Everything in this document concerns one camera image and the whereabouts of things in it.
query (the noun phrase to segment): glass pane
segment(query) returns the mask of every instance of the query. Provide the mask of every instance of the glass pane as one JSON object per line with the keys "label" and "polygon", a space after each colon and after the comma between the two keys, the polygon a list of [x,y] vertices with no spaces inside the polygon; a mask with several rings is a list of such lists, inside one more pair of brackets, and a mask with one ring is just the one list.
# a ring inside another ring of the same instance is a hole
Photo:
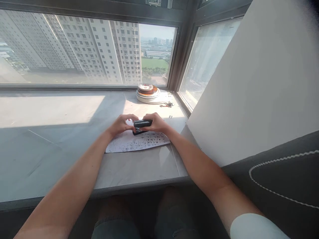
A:
{"label": "glass pane", "polygon": [[0,10],[0,83],[165,86],[175,32],[172,27]]}
{"label": "glass pane", "polygon": [[192,109],[214,74],[240,21],[237,19],[198,29],[179,91]]}

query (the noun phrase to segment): paper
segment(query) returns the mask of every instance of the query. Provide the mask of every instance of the paper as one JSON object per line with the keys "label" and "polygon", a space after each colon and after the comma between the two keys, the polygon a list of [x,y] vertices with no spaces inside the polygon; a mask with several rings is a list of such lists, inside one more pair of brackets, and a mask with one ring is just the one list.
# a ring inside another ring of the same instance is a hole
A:
{"label": "paper", "polygon": [[[132,121],[126,121],[128,125],[133,125]],[[109,143],[105,152],[117,153],[142,150],[169,144],[170,141],[163,133],[146,132],[139,135],[133,135],[131,130],[127,130],[117,136]]]}

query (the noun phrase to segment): green field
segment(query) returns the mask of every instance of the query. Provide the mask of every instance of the green field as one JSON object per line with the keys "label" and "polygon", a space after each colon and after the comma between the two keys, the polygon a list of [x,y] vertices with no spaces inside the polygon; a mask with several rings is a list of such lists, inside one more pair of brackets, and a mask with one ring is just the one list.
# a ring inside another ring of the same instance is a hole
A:
{"label": "green field", "polygon": [[147,67],[147,68],[166,68],[168,69],[168,64],[165,60],[163,59],[147,59],[147,58],[142,58],[142,68]]}

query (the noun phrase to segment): white sleeve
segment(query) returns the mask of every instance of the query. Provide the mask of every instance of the white sleeve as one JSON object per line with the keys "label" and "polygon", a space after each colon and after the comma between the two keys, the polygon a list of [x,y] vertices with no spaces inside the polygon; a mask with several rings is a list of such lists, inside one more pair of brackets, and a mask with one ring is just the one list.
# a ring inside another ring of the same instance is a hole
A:
{"label": "white sleeve", "polygon": [[231,239],[289,239],[272,221],[254,213],[235,218],[230,227]]}

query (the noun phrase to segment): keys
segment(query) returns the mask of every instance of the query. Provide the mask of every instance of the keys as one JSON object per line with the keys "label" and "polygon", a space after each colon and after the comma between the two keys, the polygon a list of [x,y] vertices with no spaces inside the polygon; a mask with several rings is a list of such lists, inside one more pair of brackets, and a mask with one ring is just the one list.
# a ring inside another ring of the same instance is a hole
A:
{"label": "keys", "polygon": [[171,103],[170,101],[167,102],[167,103],[164,103],[165,105],[160,105],[160,107],[169,107],[169,108],[172,108],[172,106],[174,106],[175,104],[174,103]]}

